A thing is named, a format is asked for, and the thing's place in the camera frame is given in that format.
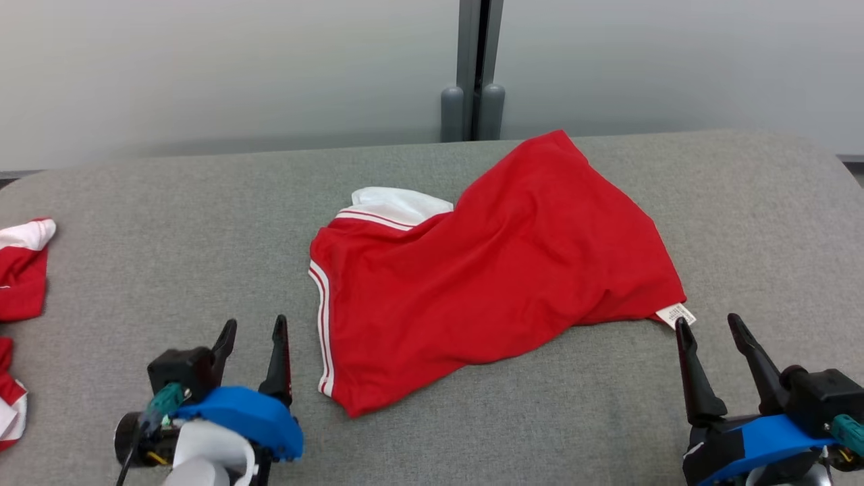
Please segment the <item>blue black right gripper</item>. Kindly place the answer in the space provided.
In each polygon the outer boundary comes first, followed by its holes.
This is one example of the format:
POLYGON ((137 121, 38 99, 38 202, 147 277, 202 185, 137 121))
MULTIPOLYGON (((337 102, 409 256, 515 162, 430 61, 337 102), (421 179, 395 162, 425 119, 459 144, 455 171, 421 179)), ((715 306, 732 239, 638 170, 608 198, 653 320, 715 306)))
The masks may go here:
MULTIPOLYGON (((772 362, 738 314, 726 317, 738 353, 747 361, 759 394, 759 413, 784 413, 789 393, 772 362)), ((684 317, 675 322, 676 341, 688 423, 710 427, 724 421, 728 409, 715 395, 698 356, 698 344, 684 317)), ((784 414, 754 418, 722 433, 704 433, 683 455, 688 486, 712 486, 803 453, 837 445, 833 436, 812 437, 784 414)))

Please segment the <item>grey metal partition post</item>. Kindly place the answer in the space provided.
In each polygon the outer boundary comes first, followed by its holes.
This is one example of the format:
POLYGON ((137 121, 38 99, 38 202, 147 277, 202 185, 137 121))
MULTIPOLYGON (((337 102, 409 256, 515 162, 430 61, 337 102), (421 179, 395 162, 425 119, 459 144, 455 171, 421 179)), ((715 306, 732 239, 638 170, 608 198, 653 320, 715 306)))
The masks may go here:
POLYGON ((456 86, 464 92, 464 139, 476 141, 479 101, 495 82, 504 0, 459 0, 456 86))

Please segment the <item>grey fabric sofa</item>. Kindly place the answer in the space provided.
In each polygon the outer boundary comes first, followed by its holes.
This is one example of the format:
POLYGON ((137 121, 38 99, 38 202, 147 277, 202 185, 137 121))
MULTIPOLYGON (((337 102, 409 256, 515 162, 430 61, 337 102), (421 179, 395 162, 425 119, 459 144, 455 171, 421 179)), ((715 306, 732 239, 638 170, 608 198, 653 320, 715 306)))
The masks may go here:
MULTIPOLYGON (((726 315, 783 369, 864 385, 864 189, 796 136, 707 130, 574 144, 657 225, 697 317, 699 357, 731 415, 759 396, 726 315)), ((278 314, 290 326, 306 437, 274 486, 683 484, 689 425, 672 330, 574 328, 524 356, 465 367, 355 419, 317 393, 317 230, 365 186, 453 202, 513 141, 159 158, 44 171, 0 190, 0 227, 52 217, 43 314, 0 325, 27 427, 0 486, 114 486, 120 418, 151 397, 146 367, 238 321, 224 381, 256 388, 278 314)))

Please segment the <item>red number 23 jersey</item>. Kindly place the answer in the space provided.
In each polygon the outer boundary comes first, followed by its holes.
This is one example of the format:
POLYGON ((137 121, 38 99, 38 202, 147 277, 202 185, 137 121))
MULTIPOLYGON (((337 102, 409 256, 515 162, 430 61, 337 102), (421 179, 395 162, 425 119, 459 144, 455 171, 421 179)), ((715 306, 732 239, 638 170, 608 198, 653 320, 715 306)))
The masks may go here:
POLYGON ((521 142, 456 203, 356 190, 309 252, 317 390, 352 418, 574 326, 670 324, 687 299, 653 219, 563 130, 521 142))

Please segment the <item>grey cylindrical post bumper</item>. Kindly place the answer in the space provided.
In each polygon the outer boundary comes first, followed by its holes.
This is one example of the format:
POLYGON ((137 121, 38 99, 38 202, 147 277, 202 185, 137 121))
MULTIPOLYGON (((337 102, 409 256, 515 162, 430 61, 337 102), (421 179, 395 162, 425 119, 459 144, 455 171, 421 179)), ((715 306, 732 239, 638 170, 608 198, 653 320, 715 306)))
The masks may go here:
POLYGON ((442 90, 440 96, 440 142, 463 141, 464 98, 464 92, 459 86, 449 86, 442 90))
POLYGON ((483 87, 477 126, 479 140, 500 140, 505 100, 506 90, 503 86, 491 83, 483 87))

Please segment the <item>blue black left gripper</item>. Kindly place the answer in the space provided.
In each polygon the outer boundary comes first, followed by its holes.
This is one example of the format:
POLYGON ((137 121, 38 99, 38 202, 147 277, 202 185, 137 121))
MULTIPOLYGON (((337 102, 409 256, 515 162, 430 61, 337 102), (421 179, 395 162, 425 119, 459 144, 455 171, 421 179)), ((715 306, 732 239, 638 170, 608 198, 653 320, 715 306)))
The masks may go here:
POLYGON ((207 366, 207 397, 185 400, 152 435, 142 433, 142 412, 124 415, 113 445, 124 486, 133 468, 167 467, 161 486, 272 486, 275 462, 292 462, 304 452, 304 436, 292 406, 287 317, 278 315, 272 352, 259 391, 220 387, 234 351, 238 323, 229 319, 219 333, 207 366))

